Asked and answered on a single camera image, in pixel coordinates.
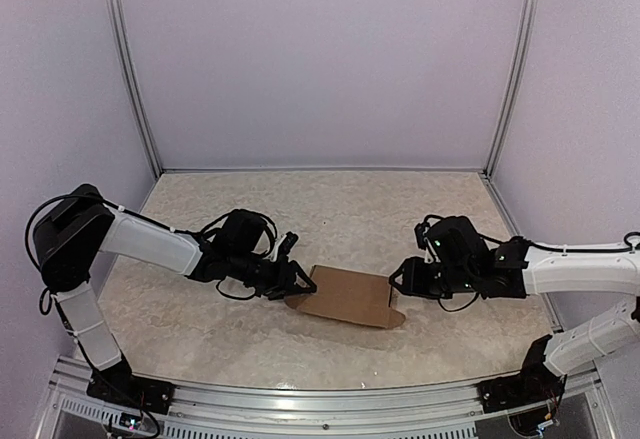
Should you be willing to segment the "brown cardboard box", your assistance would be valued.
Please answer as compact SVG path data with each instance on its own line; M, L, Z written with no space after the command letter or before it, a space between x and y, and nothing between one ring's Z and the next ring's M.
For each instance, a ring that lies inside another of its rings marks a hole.
M311 316L378 329L402 326L406 316L393 307L394 296L385 276L315 265L313 294L290 296L285 304Z

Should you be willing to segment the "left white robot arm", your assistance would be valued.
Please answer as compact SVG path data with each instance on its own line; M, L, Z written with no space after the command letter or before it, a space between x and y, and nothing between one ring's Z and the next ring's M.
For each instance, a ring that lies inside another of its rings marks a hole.
M199 283L233 279L246 300L313 294L316 284L289 257L297 234L278 233L267 215L233 209L197 230L176 229L105 199L91 184L41 204L25 227L25 249L40 274L42 315L56 312L102 389L121 404L140 393L137 377L111 333L93 291L101 254L123 256Z

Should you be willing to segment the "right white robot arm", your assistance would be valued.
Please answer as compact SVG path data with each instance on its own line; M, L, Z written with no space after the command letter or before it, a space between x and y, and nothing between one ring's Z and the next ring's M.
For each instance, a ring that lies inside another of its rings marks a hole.
M466 216L428 215L414 228L423 256L405 259L389 284L405 296L441 303L525 299L555 292L605 292L624 300L590 320L532 344L511 392L523 403L582 365L639 340L639 235L618 244L552 246L522 236L499 240L479 233Z

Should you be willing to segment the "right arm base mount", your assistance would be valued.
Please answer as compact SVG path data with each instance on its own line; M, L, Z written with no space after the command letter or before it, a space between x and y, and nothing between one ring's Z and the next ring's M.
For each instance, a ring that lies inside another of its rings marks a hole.
M553 374L515 374L480 382L477 391L484 413L515 409L558 399L565 390L565 379Z

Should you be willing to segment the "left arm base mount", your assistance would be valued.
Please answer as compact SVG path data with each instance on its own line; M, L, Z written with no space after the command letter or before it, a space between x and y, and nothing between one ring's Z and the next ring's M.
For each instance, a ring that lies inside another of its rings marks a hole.
M166 415L175 392L171 382L130 373L93 373L87 395L104 402Z

